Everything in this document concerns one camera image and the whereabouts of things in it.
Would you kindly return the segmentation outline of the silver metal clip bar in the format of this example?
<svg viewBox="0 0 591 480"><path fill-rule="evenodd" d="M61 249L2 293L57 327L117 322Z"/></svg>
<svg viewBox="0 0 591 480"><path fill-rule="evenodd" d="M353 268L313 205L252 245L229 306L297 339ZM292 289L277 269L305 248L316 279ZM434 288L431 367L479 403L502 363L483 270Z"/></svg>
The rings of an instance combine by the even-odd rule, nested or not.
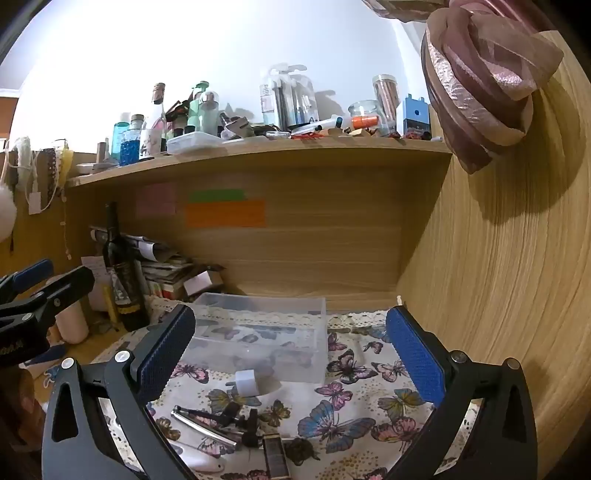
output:
<svg viewBox="0 0 591 480"><path fill-rule="evenodd" d="M171 411L171 416L209 440L215 441L228 448L238 449L238 441L233 440L228 437L228 435L222 434L214 429L214 427L211 427L204 422L191 419L187 414L182 413L177 406Z"/></svg>

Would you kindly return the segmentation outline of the black hair clip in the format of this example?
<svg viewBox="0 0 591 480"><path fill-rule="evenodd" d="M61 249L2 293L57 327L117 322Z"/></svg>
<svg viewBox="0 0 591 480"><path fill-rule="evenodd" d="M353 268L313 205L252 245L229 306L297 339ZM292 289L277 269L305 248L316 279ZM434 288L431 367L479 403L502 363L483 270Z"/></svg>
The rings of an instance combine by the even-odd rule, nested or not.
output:
<svg viewBox="0 0 591 480"><path fill-rule="evenodd" d="M259 415L257 415L256 409L249 412L249 417L245 417L245 415L239 414L240 406L235 402L230 402L222 409L221 413L217 414L175 406L191 419L204 422L222 434L238 441L238 447L259 447Z"/></svg>

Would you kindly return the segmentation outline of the white charger plug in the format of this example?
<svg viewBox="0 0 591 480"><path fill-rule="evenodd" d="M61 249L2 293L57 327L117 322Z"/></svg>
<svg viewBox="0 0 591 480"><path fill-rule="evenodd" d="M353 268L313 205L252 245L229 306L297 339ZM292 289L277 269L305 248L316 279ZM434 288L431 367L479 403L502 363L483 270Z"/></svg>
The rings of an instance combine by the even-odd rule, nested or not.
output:
<svg viewBox="0 0 591 480"><path fill-rule="evenodd" d="M239 396L256 397L259 395L259 384L257 384L256 380L256 371L253 369L236 371L235 387Z"/></svg>

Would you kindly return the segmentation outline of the dark rectangular lighter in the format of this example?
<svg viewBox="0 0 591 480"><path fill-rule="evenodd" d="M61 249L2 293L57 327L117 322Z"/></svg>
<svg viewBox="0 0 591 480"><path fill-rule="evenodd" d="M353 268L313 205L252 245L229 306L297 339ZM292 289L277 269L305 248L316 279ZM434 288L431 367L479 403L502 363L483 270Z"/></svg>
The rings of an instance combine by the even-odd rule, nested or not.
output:
<svg viewBox="0 0 591 480"><path fill-rule="evenodd" d="M270 480L290 480L287 466L287 455L284 452L283 440L280 435L263 436L263 454L266 460L267 477Z"/></svg>

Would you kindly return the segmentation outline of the white handheld massager device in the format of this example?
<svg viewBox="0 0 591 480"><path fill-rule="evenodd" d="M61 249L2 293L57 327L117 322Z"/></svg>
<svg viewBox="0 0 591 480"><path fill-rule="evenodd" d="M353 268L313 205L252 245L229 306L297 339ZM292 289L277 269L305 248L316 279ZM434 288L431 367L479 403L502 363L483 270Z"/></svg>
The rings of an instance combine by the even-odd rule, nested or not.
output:
<svg viewBox="0 0 591 480"><path fill-rule="evenodd" d="M197 450L189 445L169 440L169 445L184 464L194 472L221 473L225 464L221 459Z"/></svg>

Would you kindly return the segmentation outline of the dark wine bottle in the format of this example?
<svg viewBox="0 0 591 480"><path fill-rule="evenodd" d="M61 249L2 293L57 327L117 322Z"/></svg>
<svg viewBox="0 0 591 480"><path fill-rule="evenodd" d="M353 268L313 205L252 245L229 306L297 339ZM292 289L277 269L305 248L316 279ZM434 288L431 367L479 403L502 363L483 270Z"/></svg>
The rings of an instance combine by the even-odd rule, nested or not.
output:
<svg viewBox="0 0 591 480"><path fill-rule="evenodd" d="M131 245L119 228L117 204L106 205L107 240L103 245L103 259L110 275L114 304L124 328L128 332L147 327L149 316L135 269Z"/></svg>

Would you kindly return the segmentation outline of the stack of books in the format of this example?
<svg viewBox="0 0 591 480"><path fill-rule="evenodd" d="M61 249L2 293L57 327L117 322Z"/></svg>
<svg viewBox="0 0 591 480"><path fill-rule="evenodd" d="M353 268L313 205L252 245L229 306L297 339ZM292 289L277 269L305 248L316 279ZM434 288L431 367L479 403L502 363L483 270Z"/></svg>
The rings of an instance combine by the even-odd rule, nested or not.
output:
<svg viewBox="0 0 591 480"><path fill-rule="evenodd" d="M122 236L131 245L137 278L146 296L180 301L196 298L199 295L186 295L183 287L185 280L205 270L221 274L221 267L197 264L164 243L154 242L145 236Z"/></svg>

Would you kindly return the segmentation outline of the small white box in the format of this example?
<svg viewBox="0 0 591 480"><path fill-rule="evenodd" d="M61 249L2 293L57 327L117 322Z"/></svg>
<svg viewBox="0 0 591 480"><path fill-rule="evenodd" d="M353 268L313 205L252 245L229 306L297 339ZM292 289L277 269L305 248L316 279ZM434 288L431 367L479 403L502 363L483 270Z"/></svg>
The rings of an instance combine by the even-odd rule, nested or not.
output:
<svg viewBox="0 0 591 480"><path fill-rule="evenodd" d="M223 285L221 274L213 270L205 270L183 282L183 287L188 297L198 296Z"/></svg>

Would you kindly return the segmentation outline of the butterfly print lace cloth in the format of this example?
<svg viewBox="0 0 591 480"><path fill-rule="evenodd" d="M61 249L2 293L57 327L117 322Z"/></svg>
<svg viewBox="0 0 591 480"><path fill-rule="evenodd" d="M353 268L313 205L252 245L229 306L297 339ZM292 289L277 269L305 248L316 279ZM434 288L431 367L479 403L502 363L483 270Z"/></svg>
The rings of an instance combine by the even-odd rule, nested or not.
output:
<svg viewBox="0 0 591 480"><path fill-rule="evenodd" d="M256 374L259 395L242 397L235 373L221 373L186 363L180 357L160 397L147 409L167 441L197 448L221 459L221 473L190 470L193 479L268 479L263 436L283 440L291 479L388 478L391 468L421 433L435 406L423 400L386 329L388 311L374 319L345 318L328 323L329 362L325 380L312 384L283 382ZM257 448L228 448L209 440L171 416L175 405L221 413L230 402L239 414L259 415ZM100 407L124 464L140 473L110 401ZM469 405L461 428L438 469L456 464L476 415Z"/></svg>

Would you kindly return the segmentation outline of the clear plastic storage box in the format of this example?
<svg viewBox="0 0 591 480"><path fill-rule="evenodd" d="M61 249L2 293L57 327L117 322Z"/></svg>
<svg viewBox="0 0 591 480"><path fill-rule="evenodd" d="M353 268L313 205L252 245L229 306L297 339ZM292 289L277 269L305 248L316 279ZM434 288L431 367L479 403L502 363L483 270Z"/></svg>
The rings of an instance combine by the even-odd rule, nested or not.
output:
<svg viewBox="0 0 591 480"><path fill-rule="evenodd" d="M318 384L329 362L324 298L205 293L191 304L195 330L182 360L233 374Z"/></svg>

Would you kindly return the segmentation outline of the pink sticky note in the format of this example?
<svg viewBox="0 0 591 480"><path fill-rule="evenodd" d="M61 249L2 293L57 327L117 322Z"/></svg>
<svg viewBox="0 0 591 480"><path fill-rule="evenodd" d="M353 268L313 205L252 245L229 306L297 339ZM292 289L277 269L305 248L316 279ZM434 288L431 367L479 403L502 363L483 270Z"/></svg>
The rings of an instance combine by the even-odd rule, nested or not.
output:
<svg viewBox="0 0 591 480"><path fill-rule="evenodd" d="M135 192L137 218L156 218L176 214L176 184L155 183L138 188Z"/></svg>

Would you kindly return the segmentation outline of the blue liquid bottle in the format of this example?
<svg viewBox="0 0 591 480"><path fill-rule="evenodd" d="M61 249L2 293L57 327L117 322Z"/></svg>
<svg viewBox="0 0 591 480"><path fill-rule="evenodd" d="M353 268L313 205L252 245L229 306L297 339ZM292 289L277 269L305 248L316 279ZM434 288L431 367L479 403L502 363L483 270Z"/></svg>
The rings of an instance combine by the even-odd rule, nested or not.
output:
<svg viewBox="0 0 591 480"><path fill-rule="evenodd" d="M134 114L130 118L127 130L121 136L119 164L131 165L139 161L140 137L144 125L144 116Z"/></svg>

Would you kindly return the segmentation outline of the orange sticky note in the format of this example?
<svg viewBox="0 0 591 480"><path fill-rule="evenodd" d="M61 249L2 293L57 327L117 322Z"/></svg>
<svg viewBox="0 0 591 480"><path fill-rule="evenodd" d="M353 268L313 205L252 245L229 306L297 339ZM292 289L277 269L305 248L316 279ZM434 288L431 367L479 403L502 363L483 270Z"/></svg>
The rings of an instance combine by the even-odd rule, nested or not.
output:
<svg viewBox="0 0 591 480"><path fill-rule="evenodd" d="M266 201L262 199L187 204L187 228L264 228Z"/></svg>

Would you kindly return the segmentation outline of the green sticky note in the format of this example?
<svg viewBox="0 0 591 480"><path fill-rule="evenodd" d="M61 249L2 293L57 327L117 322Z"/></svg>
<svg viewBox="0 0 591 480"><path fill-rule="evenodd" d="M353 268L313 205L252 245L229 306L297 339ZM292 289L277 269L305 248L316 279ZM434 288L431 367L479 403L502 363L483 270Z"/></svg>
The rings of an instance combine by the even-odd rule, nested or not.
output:
<svg viewBox="0 0 591 480"><path fill-rule="evenodd" d="M245 199L245 191L242 189L195 190L188 196L189 203L235 202Z"/></svg>

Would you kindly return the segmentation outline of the white plastic tray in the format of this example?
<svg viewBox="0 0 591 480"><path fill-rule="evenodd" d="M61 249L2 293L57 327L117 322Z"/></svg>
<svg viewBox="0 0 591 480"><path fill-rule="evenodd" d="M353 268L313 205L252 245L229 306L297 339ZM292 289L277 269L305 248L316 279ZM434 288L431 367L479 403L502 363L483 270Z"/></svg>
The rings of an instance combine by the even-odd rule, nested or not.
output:
<svg viewBox="0 0 591 480"><path fill-rule="evenodd" d="M221 138L217 136L194 131L168 140L167 153L177 155L198 149L217 148L222 143Z"/></svg>

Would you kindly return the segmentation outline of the green spray bottle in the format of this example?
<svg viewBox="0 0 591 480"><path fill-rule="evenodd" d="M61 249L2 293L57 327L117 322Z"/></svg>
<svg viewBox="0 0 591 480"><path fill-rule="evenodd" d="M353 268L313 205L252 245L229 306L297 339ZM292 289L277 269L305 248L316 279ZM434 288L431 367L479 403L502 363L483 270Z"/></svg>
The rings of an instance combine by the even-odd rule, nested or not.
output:
<svg viewBox="0 0 591 480"><path fill-rule="evenodd" d="M190 94L187 125L193 127L195 131L201 130L201 105L207 102L208 88L207 81L200 81L192 88Z"/></svg>

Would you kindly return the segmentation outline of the wooden shelf board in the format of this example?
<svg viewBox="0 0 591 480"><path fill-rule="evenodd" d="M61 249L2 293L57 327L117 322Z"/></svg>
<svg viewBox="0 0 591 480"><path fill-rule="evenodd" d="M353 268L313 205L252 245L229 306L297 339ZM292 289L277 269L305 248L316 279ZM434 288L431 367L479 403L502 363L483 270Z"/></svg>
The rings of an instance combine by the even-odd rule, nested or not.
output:
<svg viewBox="0 0 591 480"><path fill-rule="evenodd" d="M245 141L166 155L100 173L69 179L66 186L164 182L197 172L232 173L264 168L349 166L406 167L446 163L452 152L443 142L376 137L322 137Z"/></svg>

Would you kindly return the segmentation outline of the clear pump bottle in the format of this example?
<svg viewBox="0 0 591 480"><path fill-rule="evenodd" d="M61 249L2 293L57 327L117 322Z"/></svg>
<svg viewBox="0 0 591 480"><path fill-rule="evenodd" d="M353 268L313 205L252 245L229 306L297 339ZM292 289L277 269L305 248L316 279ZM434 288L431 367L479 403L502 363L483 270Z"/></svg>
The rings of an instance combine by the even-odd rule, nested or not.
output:
<svg viewBox="0 0 591 480"><path fill-rule="evenodd" d="M273 65L259 87L263 123L283 131L320 120L315 90L304 65Z"/></svg>

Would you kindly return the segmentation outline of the blue pencil sharpener box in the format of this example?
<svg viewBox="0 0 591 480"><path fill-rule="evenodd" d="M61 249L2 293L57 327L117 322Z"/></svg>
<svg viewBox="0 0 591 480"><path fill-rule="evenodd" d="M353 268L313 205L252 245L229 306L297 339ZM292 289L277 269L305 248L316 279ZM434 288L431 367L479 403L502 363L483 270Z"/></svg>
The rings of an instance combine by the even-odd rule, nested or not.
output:
<svg viewBox="0 0 591 480"><path fill-rule="evenodd" d="M430 106L424 97L409 94L402 102L402 136L406 139L432 139Z"/></svg>

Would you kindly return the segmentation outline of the clear jar with sticks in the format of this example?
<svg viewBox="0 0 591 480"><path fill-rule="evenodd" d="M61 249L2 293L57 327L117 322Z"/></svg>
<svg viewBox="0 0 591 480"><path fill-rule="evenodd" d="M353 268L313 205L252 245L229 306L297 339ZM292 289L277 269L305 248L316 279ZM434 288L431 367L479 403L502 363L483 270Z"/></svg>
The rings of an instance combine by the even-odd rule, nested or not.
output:
<svg viewBox="0 0 591 480"><path fill-rule="evenodd" d="M377 101L386 117L391 131L397 130L397 109L400 104L396 78L390 74L380 74L373 78L373 87Z"/></svg>

